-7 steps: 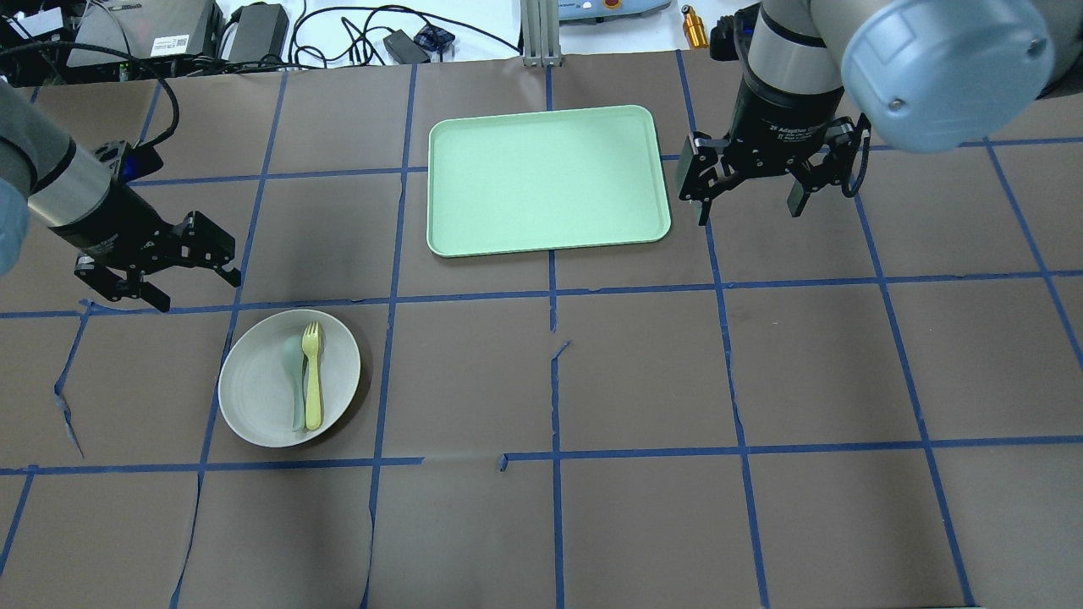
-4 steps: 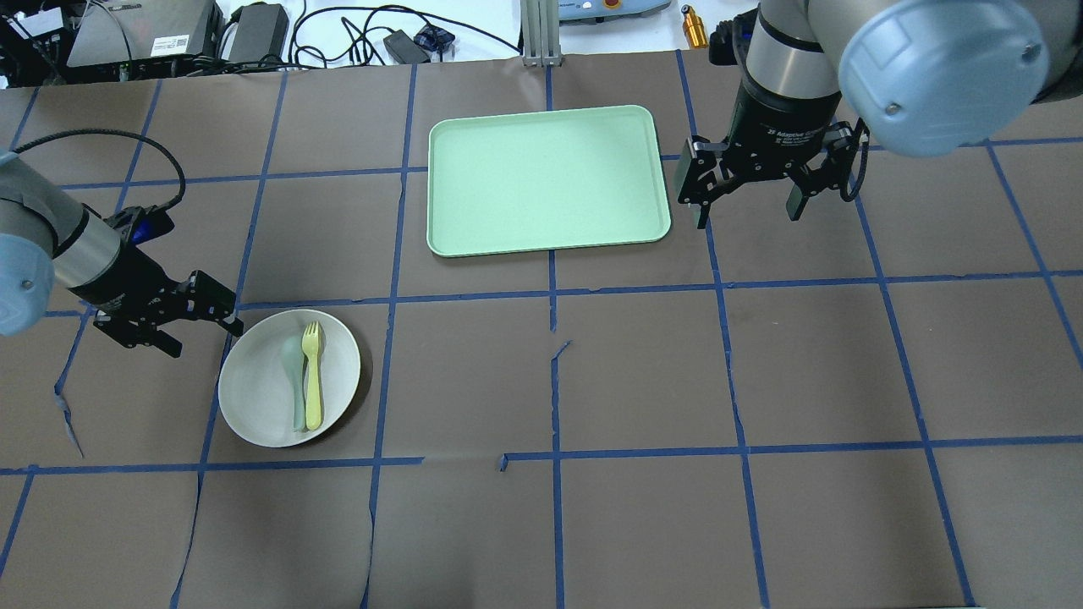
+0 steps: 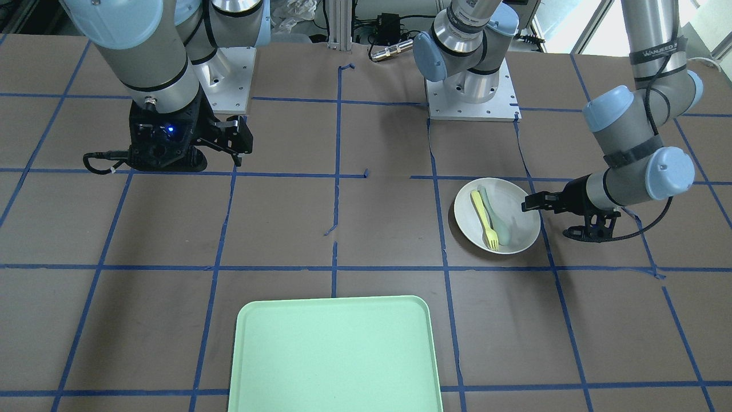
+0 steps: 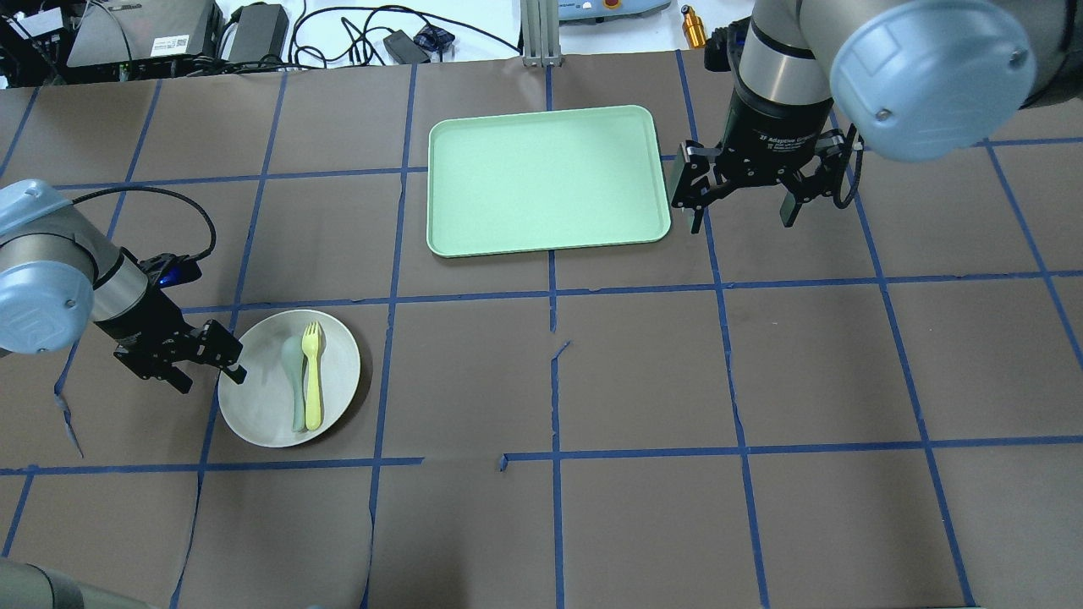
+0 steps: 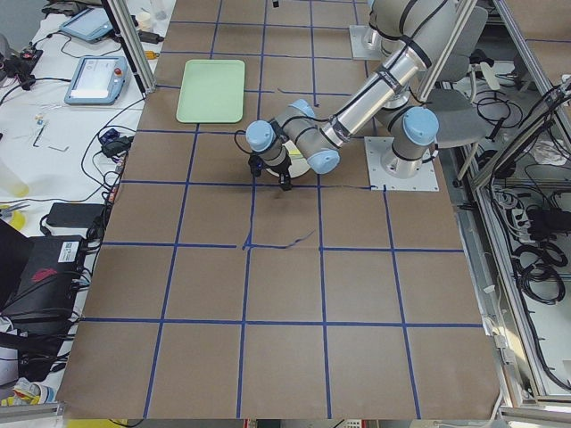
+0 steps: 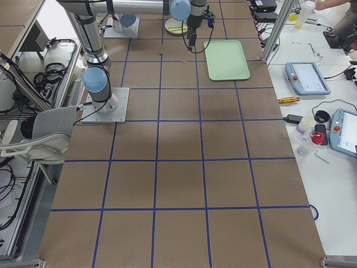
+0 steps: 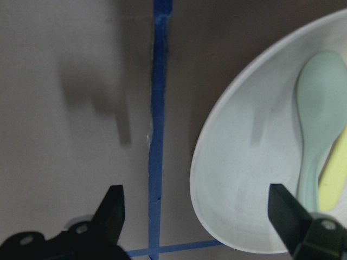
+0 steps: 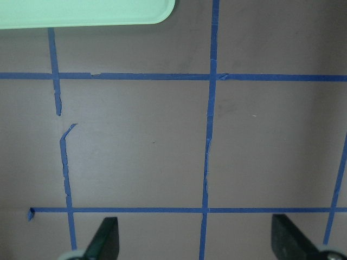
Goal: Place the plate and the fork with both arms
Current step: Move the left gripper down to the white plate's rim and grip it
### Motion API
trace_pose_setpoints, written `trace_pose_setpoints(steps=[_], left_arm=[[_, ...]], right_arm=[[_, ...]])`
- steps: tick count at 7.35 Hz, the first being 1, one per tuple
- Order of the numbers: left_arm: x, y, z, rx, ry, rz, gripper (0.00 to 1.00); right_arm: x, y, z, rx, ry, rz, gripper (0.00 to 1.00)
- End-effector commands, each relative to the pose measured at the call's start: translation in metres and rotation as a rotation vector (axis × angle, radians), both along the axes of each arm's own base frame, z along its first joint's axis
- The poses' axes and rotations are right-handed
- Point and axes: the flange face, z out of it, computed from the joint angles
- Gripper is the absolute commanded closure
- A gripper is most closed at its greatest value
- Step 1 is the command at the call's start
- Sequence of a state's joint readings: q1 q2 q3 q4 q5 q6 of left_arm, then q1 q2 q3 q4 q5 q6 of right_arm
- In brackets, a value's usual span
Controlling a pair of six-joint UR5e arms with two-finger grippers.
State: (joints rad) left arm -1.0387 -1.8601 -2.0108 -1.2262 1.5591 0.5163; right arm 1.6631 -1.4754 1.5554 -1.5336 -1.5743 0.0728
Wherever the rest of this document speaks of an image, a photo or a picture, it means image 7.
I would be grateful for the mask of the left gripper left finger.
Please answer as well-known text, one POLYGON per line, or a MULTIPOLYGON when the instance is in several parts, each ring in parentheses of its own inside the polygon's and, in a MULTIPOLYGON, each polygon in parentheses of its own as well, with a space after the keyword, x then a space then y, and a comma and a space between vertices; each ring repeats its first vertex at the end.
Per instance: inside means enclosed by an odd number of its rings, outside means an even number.
POLYGON ((92 224, 111 244, 117 245, 124 221, 124 189, 122 185, 112 185, 95 212, 92 224))

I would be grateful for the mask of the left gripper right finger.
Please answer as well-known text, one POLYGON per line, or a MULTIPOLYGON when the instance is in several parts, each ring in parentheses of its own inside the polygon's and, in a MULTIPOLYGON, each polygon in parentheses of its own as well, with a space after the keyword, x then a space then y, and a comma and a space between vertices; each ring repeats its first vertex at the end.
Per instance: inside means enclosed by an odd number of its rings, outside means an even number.
POLYGON ((268 219, 291 256, 303 242, 313 217, 282 184, 270 184, 268 219))

